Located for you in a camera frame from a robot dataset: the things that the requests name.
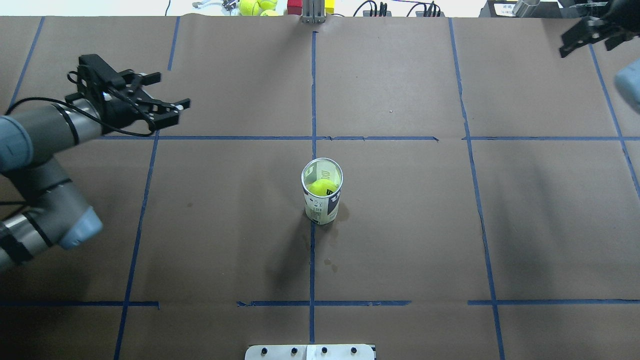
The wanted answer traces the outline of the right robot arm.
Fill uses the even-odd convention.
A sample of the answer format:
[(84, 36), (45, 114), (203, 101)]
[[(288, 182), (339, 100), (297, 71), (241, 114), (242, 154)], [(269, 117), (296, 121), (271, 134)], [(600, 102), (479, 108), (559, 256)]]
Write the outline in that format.
[[(603, 42), (607, 51), (640, 35), (640, 2), (638, 0), (603, 0), (596, 15), (586, 15), (561, 35), (558, 53), (562, 59), (578, 48)], [(614, 85), (624, 102), (638, 114), (640, 100), (640, 70), (636, 59), (619, 70)]]

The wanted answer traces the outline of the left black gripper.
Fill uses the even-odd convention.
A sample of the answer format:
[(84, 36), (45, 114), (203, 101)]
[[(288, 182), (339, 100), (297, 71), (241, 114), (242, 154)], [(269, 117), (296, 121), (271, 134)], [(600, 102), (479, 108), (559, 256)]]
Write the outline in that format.
[[(136, 91), (142, 87), (158, 84), (162, 81), (162, 73), (135, 73), (135, 71), (121, 71), (119, 73), (128, 91)], [(182, 111), (191, 107), (191, 99), (185, 98), (176, 102), (164, 102), (157, 99), (145, 101), (145, 111), (131, 98), (114, 88), (105, 88), (102, 92), (102, 121), (107, 125), (105, 133), (116, 132), (122, 135), (135, 135), (136, 132), (125, 130), (135, 121), (144, 121), (147, 125), (147, 135), (153, 135), (158, 130), (176, 126)]]

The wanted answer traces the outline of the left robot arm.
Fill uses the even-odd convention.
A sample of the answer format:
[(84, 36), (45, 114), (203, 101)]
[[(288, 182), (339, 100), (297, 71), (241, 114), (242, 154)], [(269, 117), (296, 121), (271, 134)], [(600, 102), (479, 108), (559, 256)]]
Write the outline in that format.
[(91, 70), (78, 66), (67, 78), (77, 91), (64, 100), (44, 98), (46, 105), (14, 113), (36, 96), (23, 98), (1, 117), (1, 175), (23, 197), (22, 210), (1, 221), (1, 270), (27, 264), (59, 246), (72, 249), (103, 230), (89, 201), (57, 161), (57, 153), (116, 132), (136, 121), (148, 125), (146, 136), (177, 125), (191, 101), (165, 102), (144, 87), (162, 75)]

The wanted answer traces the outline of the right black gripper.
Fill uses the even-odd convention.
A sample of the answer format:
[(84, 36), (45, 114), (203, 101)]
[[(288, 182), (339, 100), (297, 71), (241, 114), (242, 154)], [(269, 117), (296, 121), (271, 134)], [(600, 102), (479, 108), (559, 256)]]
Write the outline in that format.
[(640, 2), (638, 0), (611, 0), (601, 18), (585, 16), (565, 31), (558, 53), (565, 59), (574, 50), (605, 40), (611, 51), (635, 38), (640, 33)]

